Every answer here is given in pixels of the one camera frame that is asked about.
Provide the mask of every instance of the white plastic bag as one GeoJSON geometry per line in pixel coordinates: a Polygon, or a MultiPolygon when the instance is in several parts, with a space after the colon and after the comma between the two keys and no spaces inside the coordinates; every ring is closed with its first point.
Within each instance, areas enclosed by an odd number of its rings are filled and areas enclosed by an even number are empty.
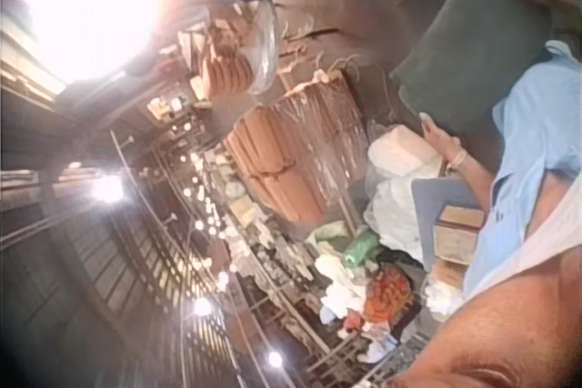
{"type": "Polygon", "coordinates": [[[423,263],[422,244],[416,219],[412,182],[438,176],[442,158],[437,157],[406,177],[386,179],[364,212],[366,223],[380,235],[380,243],[392,250],[403,250],[423,263]]]}

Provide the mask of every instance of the skin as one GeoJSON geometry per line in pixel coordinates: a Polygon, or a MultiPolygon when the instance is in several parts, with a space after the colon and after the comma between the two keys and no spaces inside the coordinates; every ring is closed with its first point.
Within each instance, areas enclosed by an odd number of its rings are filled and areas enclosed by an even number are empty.
{"type": "MultiPolygon", "coordinates": [[[[458,141],[421,115],[426,140],[449,162],[458,141]]],[[[458,171],[487,208],[493,175],[468,155],[458,171]]],[[[527,237],[546,221],[571,181],[546,172],[527,237]]],[[[408,372],[387,386],[560,386],[582,362],[580,247],[517,274],[469,301],[438,331],[408,372]]]]}

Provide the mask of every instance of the bright light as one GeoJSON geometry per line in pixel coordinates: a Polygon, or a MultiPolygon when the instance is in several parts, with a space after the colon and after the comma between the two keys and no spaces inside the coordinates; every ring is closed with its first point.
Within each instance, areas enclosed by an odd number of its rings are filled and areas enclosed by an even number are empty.
{"type": "Polygon", "coordinates": [[[162,0],[30,0],[42,57],[67,82],[113,73],[154,30],[162,0]]]}
{"type": "Polygon", "coordinates": [[[182,101],[180,99],[178,99],[177,97],[175,97],[174,99],[172,99],[170,101],[170,106],[172,106],[172,109],[175,112],[181,111],[182,110],[182,101]]]}
{"type": "Polygon", "coordinates": [[[228,277],[227,272],[220,272],[218,274],[218,282],[222,282],[223,284],[228,284],[229,281],[230,281],[230,278],[228,277]]]}
{"type": "Polygon", "coordinates": [[[283,356],[279,352],[269,352],[268,359],[273,368],[281,368],[283,366],[283,356]]]}
{"type": "Polygon", "coordinates": [[[124,187],[121,178],[115,175],[103,176],[95,182],[93,190],[95,197],[107,203],[114,204],[124,198],[124,187]]]}
{"type": "Polygon", "coordinates": [[[200,297],[194,302],[194,314],[206,317],[212,313],[212,304],[205,297],[200,297]]]}

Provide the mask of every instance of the white cloth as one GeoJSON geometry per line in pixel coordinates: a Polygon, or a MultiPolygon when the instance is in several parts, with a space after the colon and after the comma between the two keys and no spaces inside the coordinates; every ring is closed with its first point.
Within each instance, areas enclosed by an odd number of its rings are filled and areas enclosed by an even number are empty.
{"type": "Polygon", "coordinates": [[[506,261],[487,274],[466,301],[489,288],[582,244],[582,175],[544,223],[506,261]]]}

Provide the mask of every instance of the woman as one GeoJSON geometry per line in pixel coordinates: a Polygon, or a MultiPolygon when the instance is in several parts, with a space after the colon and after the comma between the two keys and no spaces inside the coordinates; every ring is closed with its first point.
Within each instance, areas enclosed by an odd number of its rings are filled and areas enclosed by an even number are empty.
{"type": "MultiPolygon", "coordinates": [[[[536,1],[582,12],[580,0],[536,1]]],[[[547,49],[552,59],[525,72],[493,111],[505,140],[496,176],[421,115],[425,138],[467,180],[487,224],[467,271],[467,302],[387,386],[555,387],[576,380],[582,363],[580,64],[563,45],[547,49]]]]}

